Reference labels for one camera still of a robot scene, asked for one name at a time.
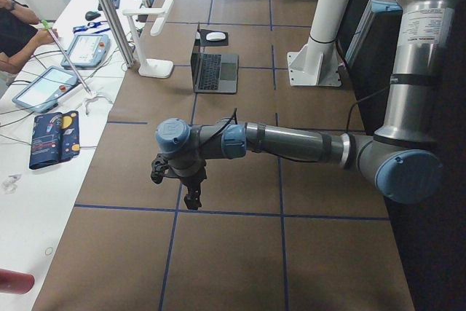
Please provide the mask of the person's hand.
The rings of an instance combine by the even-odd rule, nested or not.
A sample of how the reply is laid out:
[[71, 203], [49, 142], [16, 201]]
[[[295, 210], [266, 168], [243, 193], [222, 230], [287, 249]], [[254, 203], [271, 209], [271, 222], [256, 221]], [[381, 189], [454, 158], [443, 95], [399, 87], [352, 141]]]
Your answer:
[[52, 34], [46, 29], [39, 29], [34, 35], [34, 41], [39, 45], [53, 44], [55, 43], [55, 37], [57, 35], [56, 30], [52, 30]]

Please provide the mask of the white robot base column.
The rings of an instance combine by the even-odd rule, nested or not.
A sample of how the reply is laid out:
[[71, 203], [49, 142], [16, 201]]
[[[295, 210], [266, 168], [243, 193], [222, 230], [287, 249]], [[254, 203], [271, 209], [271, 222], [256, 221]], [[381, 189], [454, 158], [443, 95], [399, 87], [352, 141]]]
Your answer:
[[340, 87], [337, 34], [349, 0], [318, 0], [307, 43], [288, 52], [289, 82], [293, 87]]

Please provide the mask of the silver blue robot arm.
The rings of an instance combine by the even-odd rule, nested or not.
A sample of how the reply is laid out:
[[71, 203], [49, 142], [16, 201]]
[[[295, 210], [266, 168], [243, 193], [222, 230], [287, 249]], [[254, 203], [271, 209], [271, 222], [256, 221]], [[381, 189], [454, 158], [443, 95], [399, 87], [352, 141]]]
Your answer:
[[159, 153], [151, 164], [152, 181], [177, 178], [188, 190], [186, 207], [196, 210], [206, 162], [252, 151], [357, 170], [385, 197], [403, 204], [433, 195], [441, 185], [442, 164], [433, 153], [430, 120], [455, 8], [463, 1], [369, 0], [373, 12], [402, 12], [384, 123], [372, 136], [238, 123], [234, 117], [214, 125], [171, 118], [155, 132]]

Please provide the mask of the person's forearm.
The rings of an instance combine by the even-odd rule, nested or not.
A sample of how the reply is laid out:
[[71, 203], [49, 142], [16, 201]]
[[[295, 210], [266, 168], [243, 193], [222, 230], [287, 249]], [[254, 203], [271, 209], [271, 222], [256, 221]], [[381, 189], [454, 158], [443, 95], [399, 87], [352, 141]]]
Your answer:
[[22, 48], [12, 57], [9, 57], [4, 52], [2, 52], [1, 71], [5, 71], [10, 74], [18, 74], [40, 45], [40, 41], [34, 37], [29, 41], [29, 43], [27, 43], [26, 46], [24, 46], [24, 48]]

